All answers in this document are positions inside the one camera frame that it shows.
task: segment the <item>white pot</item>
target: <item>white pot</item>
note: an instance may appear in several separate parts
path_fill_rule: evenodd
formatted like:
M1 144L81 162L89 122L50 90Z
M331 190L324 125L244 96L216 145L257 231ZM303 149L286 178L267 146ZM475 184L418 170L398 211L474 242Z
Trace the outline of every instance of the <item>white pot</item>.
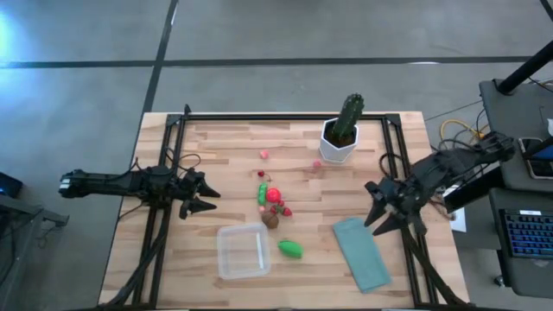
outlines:
M325 129L327 128L327 125L336 121L337 119L338 118L336 117L334 119L325 121L322 124L321 131L321 146L319 146L319 151L321 152L323 160L331 163L343 163L349 157L349 155L352 154L353 149L355 148L355 146L357 146L357 143L359 142L359 128L357 127L357 125L355 125L355 143L349 146L337 148L325 139Z

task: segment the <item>gray floor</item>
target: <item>gray floor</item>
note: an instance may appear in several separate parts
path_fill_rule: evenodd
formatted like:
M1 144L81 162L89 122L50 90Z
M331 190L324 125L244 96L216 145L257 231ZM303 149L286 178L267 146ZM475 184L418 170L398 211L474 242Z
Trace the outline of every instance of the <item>gray floor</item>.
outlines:
M154 60L168 5L3 0L0 61ZM530 55L551 30L538 0L181 0L166 59ZM431 117L480 99L479 81L519 65L164 68L153 111L181 111L184 104L194 111L336 111L347 94L361 92L368 111ZM151 73L0 69L0 171L25 183L26 201L71 215L44 250L34 250L21 309L95 305L120 199L63 200L58 180L74 168L127 168ZM553 67L535 77L553 77ZM481 109L428 121L430 141L439 142L443 120L472 124ZM459 252L472 302L522 310L550 304L496 288L494 252Z

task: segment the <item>green cactus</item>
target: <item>green cactus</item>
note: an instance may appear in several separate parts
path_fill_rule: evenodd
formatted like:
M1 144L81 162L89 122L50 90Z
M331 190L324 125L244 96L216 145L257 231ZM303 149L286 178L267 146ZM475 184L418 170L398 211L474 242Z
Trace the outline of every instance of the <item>green cactus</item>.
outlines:
M332 136L334 139L340 141L343 137L353 133L353 128L357 123L357 120L363 114L363 108L365 108L364 100L358 93L352 94L346 98L338 120L334 123L332 128Z

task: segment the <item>wooden tabletop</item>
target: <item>wooden tabletop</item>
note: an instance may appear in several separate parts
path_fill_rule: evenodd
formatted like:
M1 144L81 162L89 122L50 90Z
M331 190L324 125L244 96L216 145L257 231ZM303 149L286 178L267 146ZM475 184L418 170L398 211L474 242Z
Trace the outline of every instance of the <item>wooden tabletop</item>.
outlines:
M415 162L430 153L423 115L400 114L409 158ZM166 113L144 115L136 147L142 167L157 164L166 116ZM375 237L392 282L370 294L359 292L334 237L334 223L349 217L366 217L372 198L363 186L383 176L378 168L378 158L385 152L381 123L359 121L358 126L359 145L346 163L340 166L325 163L314 171L312 162L320 158L321 121L187 121L182 154L201 156L197 169L206 173L207 183L221 193L221 198L205 199L218 208L197 213L186 221L178 217L181 202L175 201L157 306L412 307L399 231ZM270 152L270 159L260 159L261 149ZM184 159L181 165L191 166L195 161ZM271 186L282 191L294 216L281 218L278 228L269 231L271 267L267 276L223 280L218 275L217 231L227 225L261 221L256 199L259 169L270 174ZM137 199L124 199L121 213L139 203ZM100 302L109 301L136 268L147 214L148 207L144 207L118 223ZM432 206L423 209L423 218L429 229L426 237L432 264L452 290L467 301L447 220ZM303 246L302 259L287 258L280 253L277 243L285 238ZM425 297L422 269L417 267ZM144 299L148 297L148 284Z

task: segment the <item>plastic container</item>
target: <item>plastic container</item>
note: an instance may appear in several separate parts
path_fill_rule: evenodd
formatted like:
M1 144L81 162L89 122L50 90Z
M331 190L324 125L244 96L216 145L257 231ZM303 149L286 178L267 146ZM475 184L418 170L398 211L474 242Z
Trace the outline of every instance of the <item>plastic container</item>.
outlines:
M233 225L217 232L219 276L225 280L264 276L270 271L267 227Z

